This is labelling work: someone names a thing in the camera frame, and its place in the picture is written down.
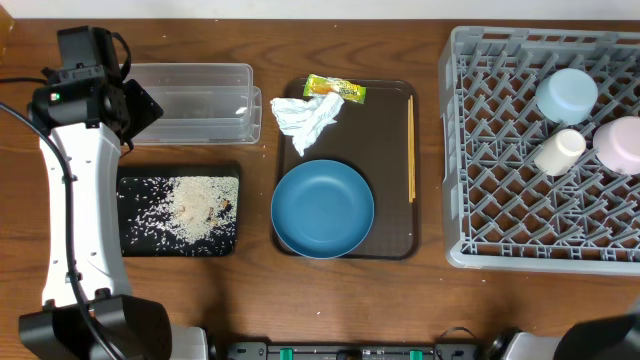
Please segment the chopstick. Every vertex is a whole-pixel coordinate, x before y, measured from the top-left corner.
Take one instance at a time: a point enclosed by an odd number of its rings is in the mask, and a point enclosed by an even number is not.
[[[415,159],[415,136],[413,120],[413,95],[409,97],[408,103],[408,153],[409,153],[409,202],[413,203],[416,198],[416,159]]]

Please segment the green clip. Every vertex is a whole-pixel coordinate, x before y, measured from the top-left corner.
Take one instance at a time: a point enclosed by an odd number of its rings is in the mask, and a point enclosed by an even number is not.
[[[409,352],[409,360],[422,360],[422,351],[420,350],[411,350]]]
[[[280,360],[293,360],[293,349],[280,349]]]

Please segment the wooden table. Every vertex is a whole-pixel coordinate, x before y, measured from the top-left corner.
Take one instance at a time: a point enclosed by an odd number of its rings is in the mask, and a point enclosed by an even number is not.
[[[407,261],[316,261],[271,242],[278,129],[265,107],[256,145],[138,147],[124,164],[240,163],[238,245],[226,258],[131,258],[138,297],[162,303],[173,322],[204,325],[221,341],[428,343],[452,326],[492,339],[508,325],[560,336],[574,323],[629,310],[640,279],[455,269],[442,235],[443,135],[437,60],[457,25],[640,31],[639,22],[515,21],[17,21],[0,76],[61,66],[56,30],[84,24],[120,32],[134,62],[250,64],[263,102],[309,73],[401,79],[420,99],[422,246]],[[0,85],[24,110],[36,84]],[[31,358],[18,316],[40,309],[49,258],[47,179],[36,136],[0,114],[0,353]]]

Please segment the plastic bin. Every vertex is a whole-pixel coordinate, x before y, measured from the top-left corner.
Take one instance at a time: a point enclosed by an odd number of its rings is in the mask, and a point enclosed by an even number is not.
[[[260,139],[262,95],[246,64],[134,64],[129,77],[164,116],[136,145],[253,144]]]
[[[640,177],[596,157],[595,130],[640,111],[640,34],[458,27],[440,57],[447,260],[456,267],[640,275]],[[546,119],[536,87],[576,68],[598,86],[587,150],[563,176],[534,164],[566,124]]]

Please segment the white wall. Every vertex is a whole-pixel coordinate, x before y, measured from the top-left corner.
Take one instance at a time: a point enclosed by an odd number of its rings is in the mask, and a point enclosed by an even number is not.
[[[639,0],[0,0],[0,4],[14,18],[640,20]]]

